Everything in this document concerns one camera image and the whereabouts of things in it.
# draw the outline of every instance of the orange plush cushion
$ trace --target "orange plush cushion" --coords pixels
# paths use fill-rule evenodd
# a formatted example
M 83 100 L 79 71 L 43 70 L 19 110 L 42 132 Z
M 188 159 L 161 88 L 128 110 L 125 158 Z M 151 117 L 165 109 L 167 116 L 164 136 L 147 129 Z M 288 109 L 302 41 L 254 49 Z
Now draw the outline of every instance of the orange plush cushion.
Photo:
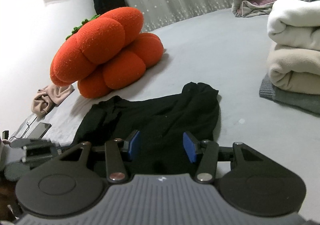
M 50 78 L 58 86 L 78 81 L 82 96 L 93 99 L 130 85 L 162 57 L 158 36 L 139 34 L 142 13 L 130 7 L 89 21 L 54 56 Z

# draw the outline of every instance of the silver bolt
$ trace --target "silver bolt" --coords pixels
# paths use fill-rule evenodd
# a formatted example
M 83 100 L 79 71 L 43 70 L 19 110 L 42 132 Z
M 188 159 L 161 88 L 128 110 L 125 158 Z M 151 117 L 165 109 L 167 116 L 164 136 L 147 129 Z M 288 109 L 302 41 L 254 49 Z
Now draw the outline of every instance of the silver bolt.
M 212 175 L 207 172 L 202 172 L 197 175 L 197 179 L 201 182 L 207 182 L 212 179 Z
M 125 178 L 125 174 L 123 172 L 113 172 L 109 178 L 113 181 L 121 181 Z

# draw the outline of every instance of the ribbed cuff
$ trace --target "ribbed cuff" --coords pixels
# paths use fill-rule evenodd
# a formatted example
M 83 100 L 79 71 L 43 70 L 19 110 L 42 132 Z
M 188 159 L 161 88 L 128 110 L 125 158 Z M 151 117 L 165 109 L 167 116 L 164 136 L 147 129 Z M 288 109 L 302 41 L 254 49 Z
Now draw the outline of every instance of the ribbed cuff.
M 259 96 L 266 99 L 274 99 L 276 93 L 273 87 L 272 82 L 269 79 L 269 76 L 266 75 L 261 83 Z

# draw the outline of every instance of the smartphone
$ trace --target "smartphone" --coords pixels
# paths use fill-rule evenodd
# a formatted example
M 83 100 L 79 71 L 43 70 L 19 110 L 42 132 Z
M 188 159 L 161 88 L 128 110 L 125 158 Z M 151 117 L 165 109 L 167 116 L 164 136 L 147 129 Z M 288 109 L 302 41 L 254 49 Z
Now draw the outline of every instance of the smartphone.
M 44 134 L 51 128 L 51 124 L 49 123 L 39 123 L 34 130 L 28 135 L 29 139 L 41 139 Z

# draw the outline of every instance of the white bed sheet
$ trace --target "white bed sheet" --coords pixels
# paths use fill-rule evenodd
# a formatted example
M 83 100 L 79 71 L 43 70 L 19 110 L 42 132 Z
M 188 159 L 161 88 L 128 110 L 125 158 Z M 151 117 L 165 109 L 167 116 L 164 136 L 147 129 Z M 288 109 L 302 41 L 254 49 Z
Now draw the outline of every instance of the white bed sheet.
M 76 89 L 44 119 L 52 124 L 44 138 L 69 144 L 92 104 L 119 95 L 145 100 L 180 93 L 189 82 L 219 90 L 220 120 L 214 131 L 220 146 L 242 141 L 303 178 L 307 196 L 300 210 L 320 221 L 319 116 L 259 98 L 270 40 L 267 16 L 235 18 L 230 9 L 191 18 L 154 31 L 166 48 L 162 60 L 136 83 L 100 99 Z M 28 117 L 29 123 L 34 115 Z M 20 126 L 20 136 L 26 125 Z M 225 173 L 226 164 L 218 167 Z

